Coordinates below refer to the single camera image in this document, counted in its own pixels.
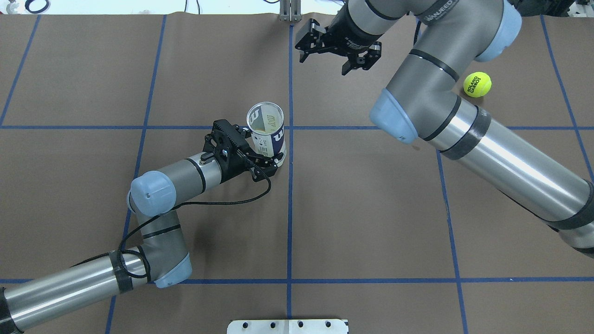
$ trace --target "yellow tennis ball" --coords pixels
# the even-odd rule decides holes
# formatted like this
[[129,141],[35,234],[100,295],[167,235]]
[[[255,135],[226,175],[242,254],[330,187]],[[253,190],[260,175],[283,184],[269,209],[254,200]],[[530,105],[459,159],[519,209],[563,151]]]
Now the yellow tennis ball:
[[470,97],[481,97],[489,93],[491,78],[485,72],[474,72],[464,80],[464,92]]

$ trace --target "white cylindrical can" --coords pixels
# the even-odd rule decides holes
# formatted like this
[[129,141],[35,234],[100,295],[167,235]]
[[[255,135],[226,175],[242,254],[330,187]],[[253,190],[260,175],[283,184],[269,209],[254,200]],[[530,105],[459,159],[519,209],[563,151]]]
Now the white cylindrical can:
[[283,157],[276,162],[280,167],[287,155],[283,110],[272,102],[260,102],[248,111],[247,121],[256,153],[273,157],[282,152]]

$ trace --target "blue tape line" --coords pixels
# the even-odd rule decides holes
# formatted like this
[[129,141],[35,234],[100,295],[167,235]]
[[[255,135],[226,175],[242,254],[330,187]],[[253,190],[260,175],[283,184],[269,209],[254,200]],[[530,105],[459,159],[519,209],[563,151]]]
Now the blue tape line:
[[446,178],[444,176],[443,164],[439,151],[435,151],[437,155],[437,165],[440,170],[441,192],[444,197],[445,211],[447,213],[447,226],[450,233],[451,257],[454,262],[454,274],[456,275],[456,288],[458,290],[458,301],[460,303],[460,314],[462,316],[462,329],[464,334],[468,334],[468,323],[466,321],[466,308],[464,307],[464,295],[462,293],[462,281],[460,280],[460,268],[458,267],[458,255],[456,252],[456,241],[454,240],[454,228],[451,224],[450,202],[447,198]]
[[299,278],[293,284],[412,284],[456,283],[455,278]]
[[293,278],[293,24],[289,26],[289,197],[287,208],[287,319],[292,318],[291,279]]
[[109,312],[108,312],[108,320],[105,324],[105,334],[109,334],[111,332],[111,322],[113,321],[113,311],[115,310],[115,296],[112,297],[111,302],[109,303]]
[[333,126],[333,125],[306,125],[306,126],[293,126],[290,125],[290,130],[379,130],[378,127],[368,127],[368,126],[358,126],[358,125],[351,125],[351,126]]
[[210,130],[210,125],[2,125],[13,130]]
[[[30,278],[0,279],[0,284],[22,284]],[[186,285],[230,284],[431,284],[431,283],[522,283],[522,282],[594,282],[592,276],[568,277],[486,277],[486,278],[260,278],[260,279],[187,279]]]
[[35,32],[37,31],[37,26],[39,25],[40,20],[41,15],[38,15],[37,19],[35,19],[35,25],[33,25],[31,36],[29,36],[29,42],[27,42],[27,47],[25,48],[25,52],[23,53],[23,57],[21,58],[21,63],[18,65],[17,73],[14,76],[12,86],[10,87],[10,91],[8,92],[8,97],[6,98],[6,103],[4,104],[2,115],[0,115],[0,125],[2,125],[2,123],[4,122],[4,118],[6,117],[6,113],[8,112],[8,106],[10,105],[12,94],[14,93],[14,89],[17,87],[18,78],[21,76],[21,70],[23,69],[23,65],[25,64],[25,59],[27,59],[27,55],[29,54],[29,49],[31,48],[31,44],[33,43],[33,38],[35,37]]
[[[211,125],[0,125],[6,130],[210,130]],[[575,130],[576,127],[507,127],[510,130]],[[287,130],[380,130],[378,127],[364,125],[287,125]],[[594,127],[577,127],[578,130],[592,131]]]
[[0,278],[0,284],[22,284],[27,283],[28,281],[32,281],[30,278]]
[[594,277],[497,277],[462,278],[463,283],[511,283],[511,282],[594,282]]
[[546,30],[546,23],[545,23],[545,18],[543,15],[541,15],[541,24],[542,24],[542,31],[545,33],[546,46],[549,49],[549,56],[551,57],[551,61],[553,63],[553,69],[555,70],[555,75],[557,75],[557,80],[559,81],[559,86],[561,87],[561,92],[563,93],[563,99],[565,100],[565,105],[567,106],[567,111],[569,112],[569,117],[571,118],[571,123],[573,124],[573,129],[576,132],[577,141],[580,144],[580,149],[582,150],[582,155],[584,157],[584,161],[586,162],[586,167],[588,168],[588,173],[590,174],[590,180],[594,180],[594,173],[592,172],[592,166],[590,165],[590,159],[588,159],[588,155],[586,153],[586,148],[584,147],[584,142],[582,141],[580,131],[577,127],[576,118],[573,115],[573,111],[571,110],[569,98],[567,97],[567,92],[565,91],[565,86],[563,85],[563,80],[561,79],[561,74],[559,73],[559,69],[557,68],[557,62],[555,61],[555,56],[553,55],[553,49],[551,47],[551,41],[549,40],[549,34]]
[[262,279],[186,279],[178,284],[287,284],[284,278],[262,278]]
[[[142,135],[140,136],[140,145],[138,147],[138,155],[136,157],[136,167],[134,169],[134,178],[138,177],[138,171],[140,170],[140,161],[143,157],[144,138],[146,136],[147,126],[149,124],[149,115],[150,115],[151,102],[153,100],[154,83],[157,80],[157,70],[159,68],[159,57],[161,54],[161,46],[163,45],[163,35],[165,35],[165,24],[166,23],[167,23],[167,15],[163,15],[163,21],[161,22],[161,33],[159,35],[159,45],[157,46],[157,55],[154,60],[153,77],[151,79],[150,90],[148,92],[147,109],[144,114],[143,132],[142,132]],[[124,222],[124,232],[122,233],[122,237],[125,237],[126,234],[128,234],[128,228],[130,225],[130,216],[131,216],[131,212],[130,212],[130,209],[128,209],[128,212],[126,214],[126,221]],[[109,332],[111,331],[111,320],[113,317],[113,310],[115,308],[115,299],[116,299],[116,297],[113,296],[112,302],[109,305],[108,322],[105,327],[106,334],[109,334]]]

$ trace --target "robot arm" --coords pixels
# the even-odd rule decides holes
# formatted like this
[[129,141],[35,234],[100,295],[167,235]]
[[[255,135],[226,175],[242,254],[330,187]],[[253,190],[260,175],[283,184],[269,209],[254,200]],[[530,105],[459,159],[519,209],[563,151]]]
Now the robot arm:
[[[318,30],[319,39],[341,36],[349,46],[366,33],[364,50],[409,11],[428,27],[382,90],[371,121],[404,143],[427,141],[542,219],[569,246],[594,257],[592,183],[451,91],[472,61],[492,60],[516,38],[522,18],[507,0],[348,0],[327,33]],[[331,34],[332,27],[345,37]],[[297,36],[304,55],[309,36]]]
[[[187,200],[250,171],[255,182],[276,173],[274,158],[257,154],[246,138],[251,133],[227,120],[215,121],[203,152],[133,180],[128,205],[138,218],[143,244],[86,260],[62,272],[0,289],[0,333],[22,333],[48,320],[148,282],[158,288],[180,283],[192,267],[177,208]],[[208,204],[239,204],[214,202]]]

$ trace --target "light blue joint cap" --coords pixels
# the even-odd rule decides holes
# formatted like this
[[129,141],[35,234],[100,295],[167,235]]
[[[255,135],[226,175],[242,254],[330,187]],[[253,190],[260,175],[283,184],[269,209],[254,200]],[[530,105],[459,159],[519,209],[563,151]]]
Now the light blue joint cap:
[[167,274],[163,275],[160,279],[155,280],[154,283],[159,289],[168,288],[188,279],[191,274],[192,263],[189,261],[188,253],[177,266],[171,269]]
[[371,108],[369,118],[373,124],[404,144],[410,144],[419,137],[405,110],[385,88]]
[[130,194],[139,211],[149,217],[171,210],[177,198],[173,182],[159,171],[146,172],[134,179]]
[[521,27],[522,16],[520,16],[520,13],[507,0],[503,0],[503,17],[501,18],[499,29],[491,45],[476,57],[475,60],[485,62],[497,58],[505,48],[514,42]]

